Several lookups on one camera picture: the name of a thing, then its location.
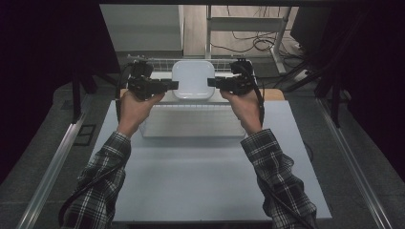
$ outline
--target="shirt cuff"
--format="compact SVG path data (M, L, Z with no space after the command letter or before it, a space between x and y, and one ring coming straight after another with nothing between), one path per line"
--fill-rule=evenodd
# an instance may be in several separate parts
M265 129L250 135L241 141L241 145L250 162L254 162L262 156L267 155L267 150L277 153L277 155L281 153L277 139L270 129Z
M120 133L120 132L118 132L118 131L114 131L113 134L122 136L122 137L124 137L125 139L127 139L128 141L131 141L131 138L129 138L127 135L125 135L125 134L123 134L123 133Z

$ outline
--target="shirt sleeve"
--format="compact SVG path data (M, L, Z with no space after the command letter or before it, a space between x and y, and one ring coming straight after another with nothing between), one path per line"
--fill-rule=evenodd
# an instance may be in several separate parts
M304 193L304 183L294 176L294 161L283 154L271 130L263 130L244 139L242 147L252 163L257 182L265 196L263 209L273 219L273 228L305 228L271 193L303 220L316 228L316 206Z
M89 182L123 163L109 176L80 195L67 209L62 228L110 228L116 211L118 192L125 179L124 166L131 154L130 139L113 132L94 159L78 177L75 192Z

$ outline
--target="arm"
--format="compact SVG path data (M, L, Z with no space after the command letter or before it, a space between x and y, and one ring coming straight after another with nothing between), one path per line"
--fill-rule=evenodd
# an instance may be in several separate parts
M235 115L241 120L248 138L241 142L257 175L257 182L265 196L263 208L273 218L274 228L305 228L282 204L301 216L316 228L316 207L304 193L304 183L294 176L291 167L294 161L283 154L271 130L262 130L259 122L259 107L254 92L237 96L221 91L229 100Z
M112 168L117 169L91 186L69 205L62 228L110 228L115 214L118 192L125 179L124 167L131 154L131 136L149 115L153 105L164 97L157 94L147 101L138 100L131 92L121 99L121 117L117 130L92 162L78 177L75 193Z

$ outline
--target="black cable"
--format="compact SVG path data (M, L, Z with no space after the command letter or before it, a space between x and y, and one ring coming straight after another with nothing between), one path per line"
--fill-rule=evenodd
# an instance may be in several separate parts
M255 76L256 79L274 79L274 78L282 78L284 77L283 75L278 75L278 76Z
M308 229L314 229L307 221L305 221L298 213L294 212L291 208L289 208L281 199L279 199L276 194L270 190L269 191L271 196L279 203L284 209L286 209L295 219L297 219L304 227Z
M263 17L266 16L267 7L265 7L265 12L263 13Z
M265 93L266 93L266 91L265 91L265 84L262 82L262 91L263 91L263 93L262 93L262 98L263 98L263 100L265 100Z
M304 145L309 149L309 160L310 162L313 161L313 150L312 148L307 144L307 142L305 140L303 140Z
M250 40L250 39L257 38L258 36L259 36L259 37L264 36L265 38L271 38L271 39L274 39L273 37L267 37L267 35L274 34L274 33L275 33L274 31L273 31L273 32L267 32L267 33L264 33L264 34L261 34L261 35L259 35L258 33L259 33L259 32L258 32L258 31L256 31L256 35L255 35L255 36L249 36L249 37L236 37L236 36L235 36L235 33L233 33L233 32L232 32L232 34L233 34L233 38L235 38L235 39L237 39L237 40Z
M291 71L288 72L288 74L284 75L284 77L282 79L280 79L274 86L273 89L276 89L278 85L290 80L292 77L294 77L298 71L300 71L301 69L305 68L308 65L308 61L304 60L303 62L301 62L297 67L295 67L294 69L292 69Z
M247 50L245 50L245 51L236 51L236 50L232 50L232 49L227 48L227 47L216 46L216 45L213 45L212 43L211 43L211 46L212 46L212 47L215 47L215 48L218 48L218 49L224 49L224 50L228 50L228 51L232 51L232 52L247 52L247 51L250 51L250 50L252 50L252 49L254 48L254 46L252 46L251 48L249 48L249 49L247 49Z
M119 168L123 167L125 165L126 159L123 159L120 163L118 163L115 167L111 168L109 171L105 172L102 174L100 177L97 177L93 179L90 183L88 183L84 188L75 191L62 205L62 207L59 210L59 215L58 215L58 221L59 221L59 226L63 225L63 218L65 216L66 211L68 208L72 205L72 203L79 198L81 195L83 195L85 192L87 192L89 189L95 187L98 183L100 183L104 178L109 176L111 173L115 172Z
M260 120L260 124L263 127L263 122L265 120L265 100L262 96L262 94L260 93L259 87L257 86L257 83L254 79L254 76L251 75L244 67L236 65L236 67L239 67L239 70L241 70L243 73L242 75L246 75L247 78L249 79L250 83L253 86L253 90L256 93L257 99L258 99L258 104L259 104L259 120Z
M301 56L294 56L294 55L286 55L286 56L284 56L283 57L283 64L289 66L290 68L296 68L296 67L299 66L299 64L297 64L295 66L292 66L289 63L287 63L287 61L286 61L286 60L289 60L289 59L301 59L301 60L304 60L303 57L301 57Z
M122 69L121 69L121 73L119 75L119 79L117 81L117 86L116 86L116 109L117 109L117 118L118 118L118 122L119 122L119 114L120 114L120 90L121 90L121 82L122 82L122 76L125 73L125 70L130 67L133 66L133 63L127 63L125 64ZM59 211L59 216L58 216L58 220L59 220L59 226L63 225L63 217L65 216L66 211L68 210L68 208L71 206L71 204L78 198L80 197L82 194L84 194L85 192L87 192L90 188L96 186L98 183L100 183L104 178L106 178L107 176L109 176L111 173L115 172L116 170L118 170L119 168L123 167L125 165L125 159L123 159L119 164L117 164L115 167L111 168L110 170L106 171L104 174L102 174L101 176L93 179L90 183L88 183L85 187L83 187L80 190L76 190L62 205L62 207L60 208Z
M261 48L257 47L257 44L259 44L259 43L266 43L266 44L269 43L269 44L271 44L271 46L268 46L268 47L265 48L265 49L261 49ZM272 42L271 40L268 40L268 39L261 39L261 38L257 37L257 38L255 38L255 39L253 40L253 47L256 48L256 50L258 50L258 51L262 51L262 52L268 51L268 50L270 50L273 46L274 46L274 42Z
M116 111L117 111L117 119L119 122L120 116L121 116L121 81L122 81L122 76L125 73L125 70L130 67L133 66L134 63L127 63L125 64L122 69L121 69L121 73L119 74L119 78L118 78L118 82L116 85Z
M260 12L262 11L262 7L259 7L259 9L257 9L257 11L253 14L253 17L256 16L256 14L259 12L259 17L260 17Z

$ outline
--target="white container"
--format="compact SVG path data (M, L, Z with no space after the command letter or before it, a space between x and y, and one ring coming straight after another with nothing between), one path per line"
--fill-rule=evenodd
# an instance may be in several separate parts
M179 81L173 95L184 100L206 100L215 88L208 87L207 78L215 78L214 66L205 60L179 61L173 66L172 79Z

